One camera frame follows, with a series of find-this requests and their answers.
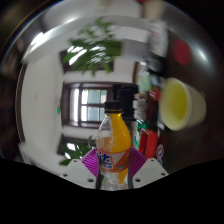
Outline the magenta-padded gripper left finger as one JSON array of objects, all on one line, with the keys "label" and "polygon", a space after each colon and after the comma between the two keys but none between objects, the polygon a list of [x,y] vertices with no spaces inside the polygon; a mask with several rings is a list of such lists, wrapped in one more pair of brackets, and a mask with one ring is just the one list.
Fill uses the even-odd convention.
[{"label": "magenta-padded gripper left finger", "polygon": [[99,189],[100,170],[97,149],[90,150],[82,159],[73,159],[60,177],[80,187]]}]

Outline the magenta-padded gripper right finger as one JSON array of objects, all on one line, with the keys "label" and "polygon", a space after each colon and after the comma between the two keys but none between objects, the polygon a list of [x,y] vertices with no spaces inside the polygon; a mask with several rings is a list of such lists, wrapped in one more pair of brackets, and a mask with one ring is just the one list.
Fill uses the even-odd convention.
[{"label": "magenta-padded gripper right finger", "polygon": [[147,159],[135,148],[131,149],[127,177],[130,189],[141,188],[166,176],[167,171],[155,158]]}]

